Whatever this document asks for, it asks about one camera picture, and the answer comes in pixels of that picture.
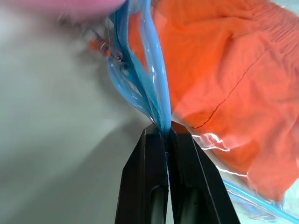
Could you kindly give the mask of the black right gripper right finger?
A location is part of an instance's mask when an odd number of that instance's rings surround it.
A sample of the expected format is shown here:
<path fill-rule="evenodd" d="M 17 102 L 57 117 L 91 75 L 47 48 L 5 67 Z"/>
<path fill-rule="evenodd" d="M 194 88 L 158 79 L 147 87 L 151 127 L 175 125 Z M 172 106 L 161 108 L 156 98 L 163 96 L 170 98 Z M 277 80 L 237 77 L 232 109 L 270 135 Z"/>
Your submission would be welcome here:
<path fill-rule="evenodd" d="M 184 127 L 170 132 L 168 169 L 176 224 L 238 224 L 220 173 Z"/>

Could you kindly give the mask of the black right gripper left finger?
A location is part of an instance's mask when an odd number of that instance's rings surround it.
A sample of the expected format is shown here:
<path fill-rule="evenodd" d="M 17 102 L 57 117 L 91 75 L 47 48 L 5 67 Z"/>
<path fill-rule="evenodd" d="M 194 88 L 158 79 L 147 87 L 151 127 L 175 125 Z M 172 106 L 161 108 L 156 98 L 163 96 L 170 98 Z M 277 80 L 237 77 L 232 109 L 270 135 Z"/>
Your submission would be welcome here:
<path fill-rule="evenodd" d="M 122 170 L 115 223 L 164 224 L 168 193 L 164 142 L 151 124 Z"/>

